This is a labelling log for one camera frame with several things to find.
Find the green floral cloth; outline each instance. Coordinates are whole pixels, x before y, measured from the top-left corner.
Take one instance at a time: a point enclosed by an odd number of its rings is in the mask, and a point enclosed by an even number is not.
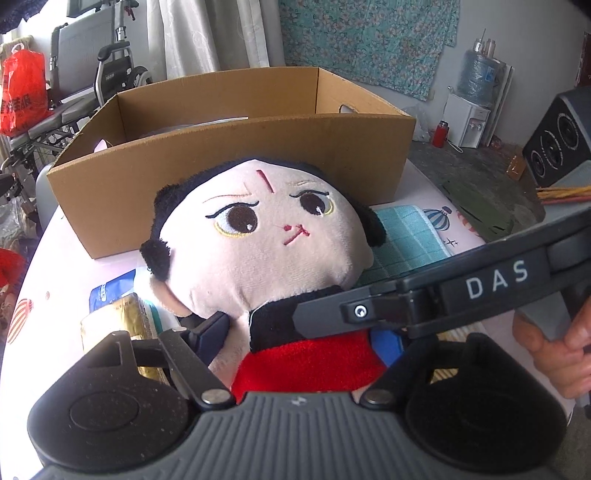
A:
[[[460,0],[280,0],[280,13],[288,65],[427,100]]]

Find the red thermos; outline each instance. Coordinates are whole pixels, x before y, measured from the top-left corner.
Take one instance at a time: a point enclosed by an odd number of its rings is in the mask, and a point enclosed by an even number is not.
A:
[[[449,125],[447,122],[441,120],[437,129],[435,130],[435,134],[433,135],[432,144],[434,147],[443,148],[445,145],[445,140],[447,138],[447,133],[449,132]]]

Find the wheelchair wheel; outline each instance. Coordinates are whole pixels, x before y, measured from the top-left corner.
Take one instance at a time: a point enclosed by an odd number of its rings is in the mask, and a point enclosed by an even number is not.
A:
[[[144,85],[150,85],[152,83],[152,74],[146,67],[134,67],[130,74],[127,76],[125,82],[125,90],[130,90],[136,87],[142,87]]]

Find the white table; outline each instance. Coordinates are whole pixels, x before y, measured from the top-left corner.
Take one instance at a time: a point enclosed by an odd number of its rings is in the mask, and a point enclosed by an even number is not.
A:
[[[396,204],[422,209],[449,207],[449,227],[439,232],[452,254],[482,245],[457,210],[410,162],[397,190]],[[39,397],[82,356],[80,320],[88,314],[91,289],[144,262],[138,251],[92,260],[61,209],[53,216],[22,285],[20,299],[33,301],[27,322],[7,345],[0,376],[0,470],[4,480],[26,480],[41,469],[27,435],[27,417]],[[563,403],[529,354],[513,340],[512,313],[484,322],[486,332],[516,357]]]

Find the doll eye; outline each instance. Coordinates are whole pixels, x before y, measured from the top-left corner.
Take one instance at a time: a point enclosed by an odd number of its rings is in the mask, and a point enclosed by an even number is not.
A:
[[[312,215],[328,215],[335,209],[328,194],[328,192],[305,190],[297,195],[290,196],[293,198],[299,198],[300,205],[306,212],[311,213]]]
[[[227,236],[244,236],[253,233],[258,225],[258,218],[252,207],[258,202],[233,203],[218,210],[206,218],[215,218],[214,226],[218,232]]]

